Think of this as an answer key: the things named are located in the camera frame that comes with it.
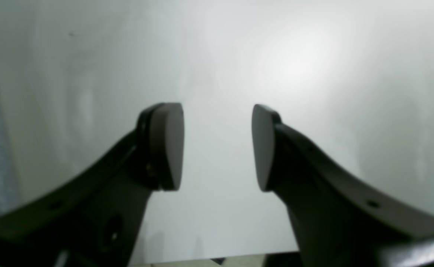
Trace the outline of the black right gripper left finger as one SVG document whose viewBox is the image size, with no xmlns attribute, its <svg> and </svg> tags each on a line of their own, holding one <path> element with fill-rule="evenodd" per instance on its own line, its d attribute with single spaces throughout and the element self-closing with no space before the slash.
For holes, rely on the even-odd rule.
<svg viewBox="0 0 434 267">
<path fill-rule="evenodd" d="M 0 216 L 0 267 L 125 267 L 155 191 L 177 191 L 184 111 L 158 103 L 100 160 L 52 193 Z"/>
</svg>

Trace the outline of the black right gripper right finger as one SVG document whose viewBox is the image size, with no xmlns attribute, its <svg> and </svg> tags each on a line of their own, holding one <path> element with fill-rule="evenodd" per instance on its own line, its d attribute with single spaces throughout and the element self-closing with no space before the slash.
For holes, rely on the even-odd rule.
<svg viewBox="0 0 434 267">
<path fill-rule="evenodd" d="M 287 208 L 305 267 L 434 267 L 434 215 L 354 177 L 278 112 L 251 115 L 260 190 Z"/>
</svg>

